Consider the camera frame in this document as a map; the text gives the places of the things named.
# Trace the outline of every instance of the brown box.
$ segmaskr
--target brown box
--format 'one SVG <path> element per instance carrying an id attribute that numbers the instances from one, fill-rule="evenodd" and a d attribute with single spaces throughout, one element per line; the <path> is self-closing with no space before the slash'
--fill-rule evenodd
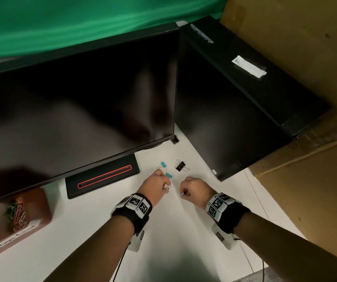
<path id="1" fill-rule="evenodd" d="M 42 188 L 36 188 L 17 197 L 22 198 L 26 215 L 26 225 L 23 229 L 13 233 L 8 230 L 8 221 L 0 216 L 0 253 L 22 241 L 26 237 L 37 232 L 51 221 L 51 213 L 46 194 Z M 0 209 L 6 210 L 9 204 L 0 205 Z"/>
<path id="2" fill-rule="evenodd" d="M 337 0 L 228 0 L 221 23 L 334 107 L 250 169 L 298 229 L 337 256 Z"/>

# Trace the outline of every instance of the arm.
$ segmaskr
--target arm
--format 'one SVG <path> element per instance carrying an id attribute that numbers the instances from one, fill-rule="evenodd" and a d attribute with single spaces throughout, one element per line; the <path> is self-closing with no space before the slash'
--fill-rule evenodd
<path id="1" fill-rule="evenodd" d="M 154 207 L 171 185 L 162 170 L 156 170 L 138 189 Z M 112 216 L 96 233 L 67 257 L 44 282 L 109 281 L 135 230 L 126 217 Z"/>
<path id="2" fill-rule="evenodd" d="M 217 194 L 192 177 L 181 183 L 180 192 L 202 209 Z M 337 281 L 336 256 L 254 213 L 245 213 L 234 233 L 285 281 Z"/>

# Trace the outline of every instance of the black binder clip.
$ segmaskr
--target black binder clip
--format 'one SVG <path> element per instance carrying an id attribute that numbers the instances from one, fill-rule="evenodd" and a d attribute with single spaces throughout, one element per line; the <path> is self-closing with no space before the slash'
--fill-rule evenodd
<path id="1" fill-rule="evenodd" d="M 184 161 L 179 161 L 178 159 L 175 161 L 175 163 L 177 164 L 177 166 L 176 166 L 176 170 L 177 171 L 181 171 L 181 170 L 183 170 L 183 171 L 185 171 L 185 172 L 188 172 L 190 169 L 189 168 L 187 168 L 187 167 L 185 167 L 185 163 L 184 163 Z"/>

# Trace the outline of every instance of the forearm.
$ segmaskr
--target forearm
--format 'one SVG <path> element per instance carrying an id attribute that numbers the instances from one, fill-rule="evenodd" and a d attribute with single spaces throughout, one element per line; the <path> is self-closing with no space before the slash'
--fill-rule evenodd
<path id="1" fill-rule="evenodd" d="M 44 282 L 109 281 L 134 232 L 125 217 L 111 217 Z"/>
<path id="2" fill-rule="evenodd" d="M 337 281 L 336 256 L 254 213 L 234 232 L 285 281 Z"/>

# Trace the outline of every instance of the person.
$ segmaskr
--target person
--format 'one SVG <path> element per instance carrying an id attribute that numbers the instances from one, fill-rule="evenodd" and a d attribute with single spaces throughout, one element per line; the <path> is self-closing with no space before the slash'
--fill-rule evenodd
<path id="1" fill-rule="evenodd" d="M 140 217 L 132 215 L 135 211 L 142 215 L 141 210 L 147 214 L 147 208 L 151 211 L 168 193 L 168 188 L 162 187 L 170 185 L 170 179 L 162 170 L 156 170 L 143 182 L 136 194 L 116 205 L 112 217 L 65 259 L 45 282 L 109 281 L 135 229 L 141 231 L 143 227 L 137 223 Z M 250 212 L 237 200 L 222 193 L 217 194 L 203 180 L 186 177 L 180 184 L 180 193 L 184 193 L 182 199 L 208 213 L 211 213 L 210 203 L 219 205 L 214 203 L 214 198 L 231 202 L 221 218 L 218 221 L 215 219 L 218 226 L 236 234 L 284 281 L 337 281 L 336 256 Z M 139 200 L 140 209 L 132 210 L 130 205 Z"/>

